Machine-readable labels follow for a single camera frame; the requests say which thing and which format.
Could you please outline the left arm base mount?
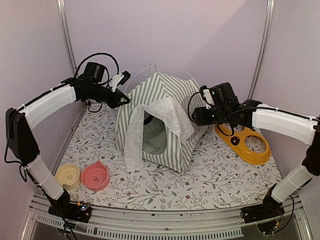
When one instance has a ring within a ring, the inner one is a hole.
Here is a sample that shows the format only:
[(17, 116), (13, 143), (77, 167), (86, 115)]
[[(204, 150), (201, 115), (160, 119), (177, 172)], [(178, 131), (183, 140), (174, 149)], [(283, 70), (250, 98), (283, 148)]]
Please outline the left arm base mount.
[(70, 194), (64, 191), (57, 199), (47, 196), (50, 202), (48, 213), (63, 220), (73, 220), (81, 223), (88, 223), (92, 214), (90, 202), (72, 202)]

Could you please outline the green checked cushion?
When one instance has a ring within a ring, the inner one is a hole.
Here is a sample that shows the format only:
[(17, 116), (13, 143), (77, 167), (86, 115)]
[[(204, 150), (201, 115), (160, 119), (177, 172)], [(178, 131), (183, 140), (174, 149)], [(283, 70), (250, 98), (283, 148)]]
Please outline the green checked cushion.
[(153, 117), (143, 126), (142, 150), (148, 154), (160, 155), (167, 148), (167, 131), (165, 123)]

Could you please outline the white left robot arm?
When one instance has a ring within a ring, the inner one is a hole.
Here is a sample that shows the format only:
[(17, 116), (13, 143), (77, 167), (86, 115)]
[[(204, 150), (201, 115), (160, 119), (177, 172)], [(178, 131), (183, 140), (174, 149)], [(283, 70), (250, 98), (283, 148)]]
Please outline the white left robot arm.
[(15, 159), (12, 163), (19, 164), (22, 179), (30, 178), (48, 199), (56, 201), (54, 207), (63, 217), (74, 213), (74, 205), (64, 198), (68, 193), (42, 158), (40, 128), (54, 115), (77, 102), (94, 101), (112, 109), (128, 104), (130, 99), (118, 87), (124, 85), (131, 74), (126, 70), (117, 72), (103, 82), (105, 71), (104, 65), (89, 62), (80, 76), (66, 78), (28, 103), (11, 107), (5, 113), (4, 153), (13, 153)]

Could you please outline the green striped pet tent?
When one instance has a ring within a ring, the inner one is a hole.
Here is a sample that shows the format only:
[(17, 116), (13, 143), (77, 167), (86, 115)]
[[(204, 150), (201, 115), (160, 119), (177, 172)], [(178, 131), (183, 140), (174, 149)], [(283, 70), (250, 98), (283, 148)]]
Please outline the green striped pet tent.
[(130, 103), (118, 109), (116, 148), (124, 153), (127, 168), (140, 170), (149, 161), (184, 174), (208, 126), (190, 120), (203, 107), (199, 84), (157, 70), (133, 88)]

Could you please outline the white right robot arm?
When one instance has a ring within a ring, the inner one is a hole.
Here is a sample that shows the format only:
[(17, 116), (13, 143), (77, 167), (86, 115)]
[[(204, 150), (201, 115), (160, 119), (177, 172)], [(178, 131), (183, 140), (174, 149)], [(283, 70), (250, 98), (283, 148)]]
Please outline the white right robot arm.
[(253, 99), (239, 102), (228, 82), (213, 87), (203, 85), (198, 94), (205, 105), (195, 108), (190, 116), (191, 121), (198, 126), (243, 126), (292, 139), (305, 146), (305, 154), (299, 165), (289, 171), (264, 197), (258, 208), (262, 218), (269, 218), (278, 210), (278, 204), (320, 175), (319, 117), (290, 112)]

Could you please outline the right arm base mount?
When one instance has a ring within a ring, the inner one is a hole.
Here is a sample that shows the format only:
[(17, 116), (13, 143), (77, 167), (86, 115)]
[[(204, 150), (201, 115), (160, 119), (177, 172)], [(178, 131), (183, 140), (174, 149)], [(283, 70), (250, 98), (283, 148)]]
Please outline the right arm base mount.
[(283, 215), (285, 210), (281, 203), (261, 203), (253, 206), (243, 207), (240, 211), (240, 217), (244, 222), (253, 223), (277, 216)]

